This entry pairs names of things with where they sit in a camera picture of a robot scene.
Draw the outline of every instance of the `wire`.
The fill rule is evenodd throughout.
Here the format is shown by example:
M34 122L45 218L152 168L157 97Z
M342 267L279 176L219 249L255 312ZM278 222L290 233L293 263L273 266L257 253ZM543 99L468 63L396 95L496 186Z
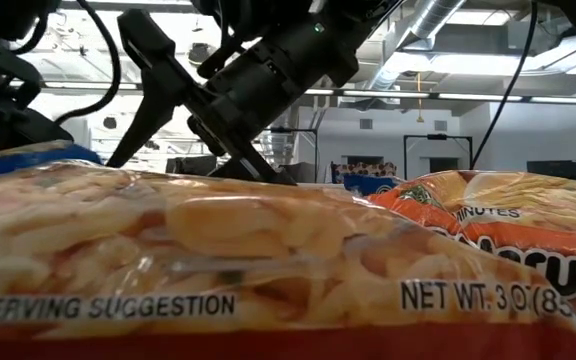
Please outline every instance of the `wire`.
M539 7L538 7L536 2L534 2L534 1L531 2L530 10L531 10L530 26L528 28L528 36L526 36L526 44L524 45L524 50L521 54L521 58L519 59L519 65L517 65L517 70L515 70L515 74L512 76L512 79L510 80L510 83L508 84L508 88L506 89L506 92L504 93L504 97L501 99L501 102L499 103L499 107L497 108L497 112L495 113L495 117L492 119L492 122L490 123L488 130L486 130L486 134L484 135L484 138L481 141L479 148L477 149L477 153L475 154L475 157L472 160L472 164L470 165L470 170L475 169L475 165L477 164L477 160L479 160L479 157L481 156L481 153L484 150L484 146L486 146L486 143L488 142L488 139L490 138L490 134L494 130L495 125L497 125L497 121L499 121L499 117L501 116L501 112L503 111L504 106L506 105L506 102L508 101L508 97L510 96L510 93L512 92L512 88L515 87L515 83L517 82L517 79L519 79L519 74L521 74L521 68L524 67L524 63L526 62L526 58L528 58L528 52L530 51L530 46L532 45L532 38L535 35L535 28L537 27L537 15L538 15Z
M228 21L226 20L226 7L224 6L224 0L218 0L219 4L219 28L221 29L221 46L224 46L230 34L228 33Z
M110 104L112 99L115 98L119 92L119 85L121 84L121 62L119 60L119 50L117 50L117 45L112 39L112 35L110 35L108 28L106 25L104 25L104 22L86 0L77 0L77 3L79 3L79 6L81 6L82 9L86 10L92 21L99 29L101 36L104 38L104 41L108 46L110 62L112 64L112 80L110 82L110 88L108 88L108 91L106 91L104 96L99 99L99 101L85 108L72 110L59 116L57 120L55 120L55 124L59 126L63 125L66 121L74 117L86 116L103 109L106 105Z
M12 53L15 55L22 55L32 51L34 48L37 47L37 45L39 45L39 42L41 41L41 38L44 37L44 34L46 33L47 29L48 29L48 14L43 14L39 18L39 21L35 26L35 30L33 30L32 36L30 36L28 42L23 44L21 47L12 50Z

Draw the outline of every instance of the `white wall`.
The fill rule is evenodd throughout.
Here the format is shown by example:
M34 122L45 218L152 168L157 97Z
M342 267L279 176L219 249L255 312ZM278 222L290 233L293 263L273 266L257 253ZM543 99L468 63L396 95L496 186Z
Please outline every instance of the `white wall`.
M65 97L52 94L39 94L30 104L30 107L49 119L56 119L60 115L74 108L81 107L91 101L85 97ZM92 147L91 124L88 117L71 118L62 127L72 135L77 145L90 149Z
M318 134L320 182L330 181L330 162L343 163L344 156L383 156L397 166L397 176L404 175L404 135L427 135L437 133L435 120L448 121L448 134L459 135L459 118L447 110L427 110L422 112L423 123L417 122L419 113L409 111L370 110L359 112L352 109L331 108L321 123ZM302 108L300 127L308 127L312 111ZM373 119L372 130L360 130L359 119ZM314 147L307 141L307 134L298 136L295 144L295 161L314 163ZM466 166L467 143L457 144L452 140L429 141L409 139L408 177L413 178L428 173L429 157L459 158Z
M477 146L497 107L483 104L461 117L462 133ZM507 104L476 168L526 171L527 161L539 160L576 160L576 105Z
M490 104L482 104L459 118L459 130L463 136L472 136L472 156L475 157L479 145L490 125ZM481 156L477 160L477 169L492 169L492 143L496 142L493 137L488 141Z

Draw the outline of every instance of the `metal frame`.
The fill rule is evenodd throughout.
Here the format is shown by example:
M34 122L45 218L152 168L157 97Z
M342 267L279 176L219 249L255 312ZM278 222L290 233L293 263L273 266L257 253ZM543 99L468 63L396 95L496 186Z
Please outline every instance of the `metal frame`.
M434 141L446 141L453 139L455 141L464 139L468 141L468 168L472 167L472 136L452 136L445 134L428 134L428 135L404 135L404 180L408 180L408 139L427 139Z
M264 129L263 132L276 134L307 132L313 134L315 137L315 183L317 183L317 179L319 177L319 131L317 129L270 128Z

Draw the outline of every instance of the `ductwork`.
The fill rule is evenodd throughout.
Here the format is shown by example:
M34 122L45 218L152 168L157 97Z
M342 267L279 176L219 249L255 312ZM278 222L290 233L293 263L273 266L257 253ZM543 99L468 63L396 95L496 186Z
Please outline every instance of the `ductwork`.
M448 22L466 0L419 0L408 31L401 38L397 50L422 39L430 39Z
M432 38L465 2L466 0L419 0L415 12L407 19L408 27L398 36L395 52L384 61L382 68L367 83L366 89L389 90L400 75L392 66L398 62L396 51L421 40L430 41L429 47L432 47Z

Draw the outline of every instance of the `plastic bag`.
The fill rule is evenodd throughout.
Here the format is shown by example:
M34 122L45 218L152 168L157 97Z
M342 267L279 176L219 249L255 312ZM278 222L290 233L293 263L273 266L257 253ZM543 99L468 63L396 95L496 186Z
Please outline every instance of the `plastic bag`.
M424 189L437 206L430 210L399 198L413 188ZM462 242L535 267L576 305L576 181L453 171L421 177L371 200Z
M0 359L576 358L529 267L338 191L0 177Z

